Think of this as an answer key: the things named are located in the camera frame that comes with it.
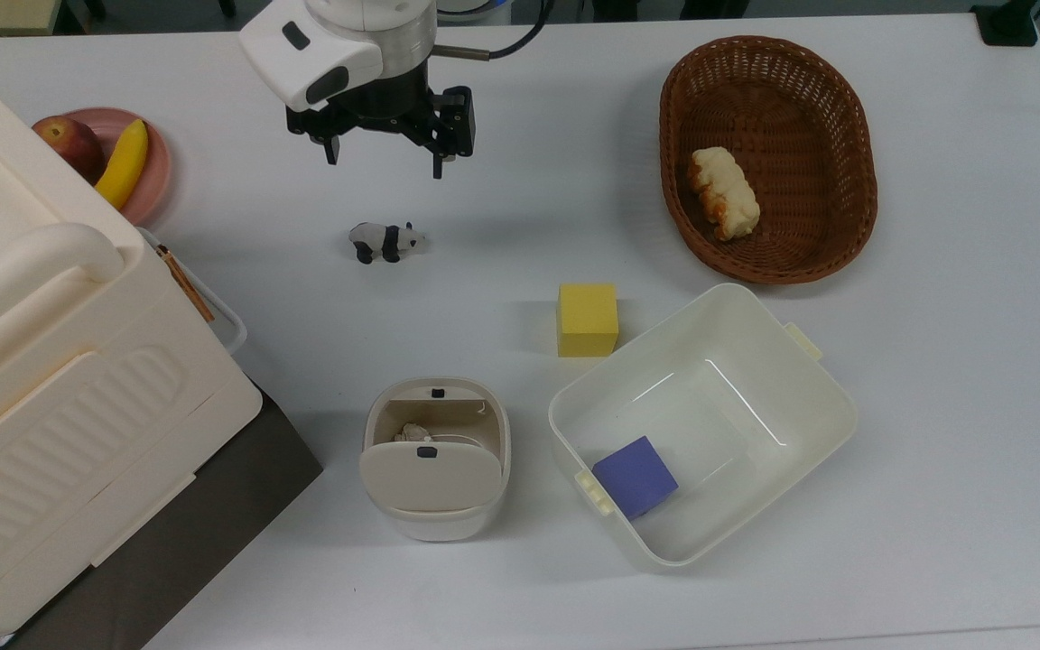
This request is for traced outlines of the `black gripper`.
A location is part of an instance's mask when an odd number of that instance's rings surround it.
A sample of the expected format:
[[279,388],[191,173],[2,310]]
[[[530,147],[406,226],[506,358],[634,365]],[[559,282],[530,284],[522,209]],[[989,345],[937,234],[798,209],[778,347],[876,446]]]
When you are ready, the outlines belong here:
[[476,139],[473,90],[467,86],[434,92],[428,66],[399,77],[375,79],[327,99],[322,108],[296,111],[287,107],[286,129],[320,144],[327,162],[339,163],[339,138],[350,129],[402,135],[432,156],[432,177],[441,180],[444,164],[470,157]]

